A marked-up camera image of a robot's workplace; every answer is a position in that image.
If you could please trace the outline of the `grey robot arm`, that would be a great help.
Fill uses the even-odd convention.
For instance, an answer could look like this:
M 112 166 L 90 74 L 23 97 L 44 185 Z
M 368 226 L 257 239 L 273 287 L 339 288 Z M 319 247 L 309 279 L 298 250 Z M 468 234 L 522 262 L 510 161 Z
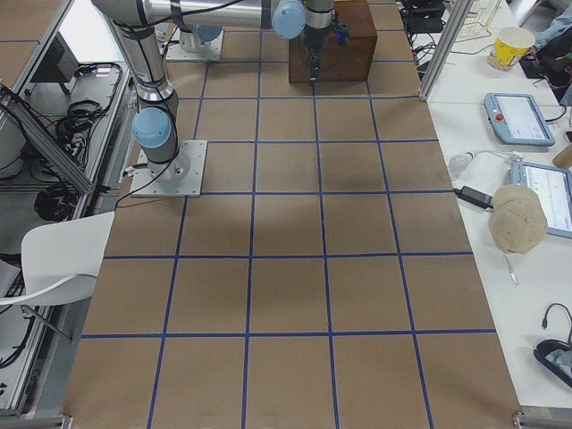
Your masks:
M 284 39 L 302 38 L 301 60 L 308 84 L 323 71 L 323 55 L 331 36 L 349 43 L 349 27 L 338 17 L 333 1 L 172 1 L 173 21 L 185 24 L 271 29 Z
M 196 24 L 270 29 L 276 1 L 106 1 L 92 3 L 104 16 L 136 81 L 139 107 L 157 107 L 176 123 L 179 104 L 168 80 L 156 26 Z

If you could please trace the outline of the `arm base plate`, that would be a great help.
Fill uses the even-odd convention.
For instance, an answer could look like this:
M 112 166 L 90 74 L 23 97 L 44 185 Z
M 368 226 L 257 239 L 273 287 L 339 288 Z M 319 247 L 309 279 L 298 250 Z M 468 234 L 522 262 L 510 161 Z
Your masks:
M 183 139 L 180 152 L 166 172 L 151 164 L 133 173 L 130 192 L 135 198 L 199 197 L 205 170 L 207 141 Z
M 222 31 L 217 38 L 204 41 L 194 33 L 174 32 L 171 44 L 166 50 L 168 62 L 219 62 L 223 47 Z

